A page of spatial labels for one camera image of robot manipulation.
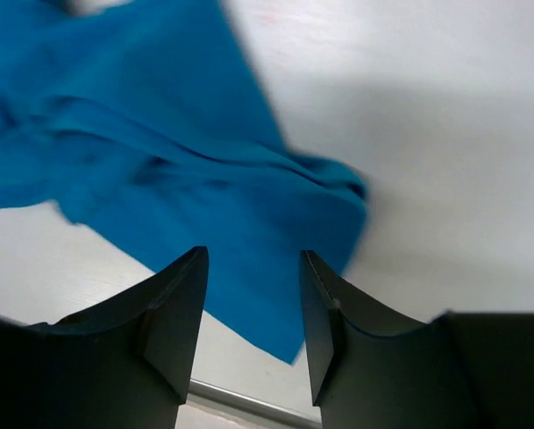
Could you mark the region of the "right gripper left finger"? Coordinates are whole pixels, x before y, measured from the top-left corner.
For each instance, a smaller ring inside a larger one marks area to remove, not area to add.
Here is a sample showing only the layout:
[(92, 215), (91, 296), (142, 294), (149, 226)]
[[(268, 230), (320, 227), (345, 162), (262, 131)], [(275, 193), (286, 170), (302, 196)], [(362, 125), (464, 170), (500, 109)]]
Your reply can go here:
[(195, 247), (55, 324), (0, 316), (0, 428), (172, 428), (186, 402), (208, 281)]

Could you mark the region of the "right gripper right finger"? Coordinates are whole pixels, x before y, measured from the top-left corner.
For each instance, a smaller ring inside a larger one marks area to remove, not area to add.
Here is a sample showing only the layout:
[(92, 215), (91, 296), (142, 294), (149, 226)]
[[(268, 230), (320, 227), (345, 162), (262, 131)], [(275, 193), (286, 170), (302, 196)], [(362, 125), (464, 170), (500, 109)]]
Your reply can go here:
[(326, 428), (534, 428), (534, 314), (422, 323), (312, 251), (300, 285), (313, 404)]

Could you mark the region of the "blue polo t-shirt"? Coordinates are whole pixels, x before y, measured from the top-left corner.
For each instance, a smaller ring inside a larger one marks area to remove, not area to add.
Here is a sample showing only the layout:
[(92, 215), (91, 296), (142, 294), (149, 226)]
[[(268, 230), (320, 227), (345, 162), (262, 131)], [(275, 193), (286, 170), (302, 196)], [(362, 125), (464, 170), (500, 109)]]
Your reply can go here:
[(344, 271), (367, 217), (358, 175), (286, 146), (215, 1), (0, 1), (0, 208), (45, 201), (153, 271), (207, 247), (206, 311), (286, 363), (300, 253)]

